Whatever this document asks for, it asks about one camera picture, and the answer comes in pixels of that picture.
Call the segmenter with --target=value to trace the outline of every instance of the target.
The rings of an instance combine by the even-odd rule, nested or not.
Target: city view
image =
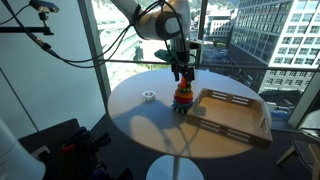
[[[137,2],[145,8],[154,1]],[[320,64],[319,1],[209,0],[200,27],[201,2],[189,1],[189,38],[203,40],[199,69],[245,84],[266,101],[273,121],[287,121],[314,75],[310,69]],[[105,51],[129,22],[110,0],[92,5]],[[130,28],[111,59],[165,63],[154,56],[159,49],[166,49],[163,41],[143,40]],[[114,89],[132,75],[170,65],[108,62],[106,67]]]

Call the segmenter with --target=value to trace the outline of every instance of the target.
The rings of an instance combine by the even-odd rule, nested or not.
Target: white round table
[[[109,97],[109,115],[116,127],[140,145],[166,154],[151,165],[147,179],[200,180],[203,179],[201,171],[188,158],[223,158],[251,148],[187,124],[185,115],[171,108],[178,84],[170,69],[148,71],[123,81]],[[262,100],[253,90],[233,79],[195,70],[194,98],[202,88]],[[156,99],[145,102],[142,97],[145,91],[154,91]]]

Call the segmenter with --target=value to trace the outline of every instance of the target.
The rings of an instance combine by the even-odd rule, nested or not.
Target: office building
[[[297,69],[316,69],[320,63],[319,9],[319,0],[240,1],[230,57],[238,65],[257,67],[240,70],[242,81],[258,93],[303,92],[314,73]]]

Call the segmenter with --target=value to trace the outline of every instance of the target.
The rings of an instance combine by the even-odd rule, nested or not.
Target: white wall
[[[29,3],[28,0],[9,2],[15,12]],[[77,1],[50,2],[60,8],[58,13],[48,14],[48,23],[55,35],[36,35],[61,57],[90,58]],[[2,3],[0,12],[0,22],[11,17]],[[31,7],[18,18],[25,26],[42,26],[38,13]],[[11,21],[5,26],[17,24]],[[78,118],[80,125],[91,129],[105,113],[94,69],[71,67],[51,57],[25,34],[0,33],[0,67],[40,130],[71,118]],[[0,117],[17,137],[35,132],[3,80],[0,76]]]

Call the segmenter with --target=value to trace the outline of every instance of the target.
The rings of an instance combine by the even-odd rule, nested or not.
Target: building
[[[231,34],[235,24],[237,11],[229,9],[218,9],[218,6],[211,6],[207,10],[205,22],[205,36],[207,38],[221,39],[225,41]]]
[[[319,0],[242,0],[230,45],[238,65],[293,69],[319,66]],[[242,81],[258,93],[299,90],[313,72],[241,70]]]

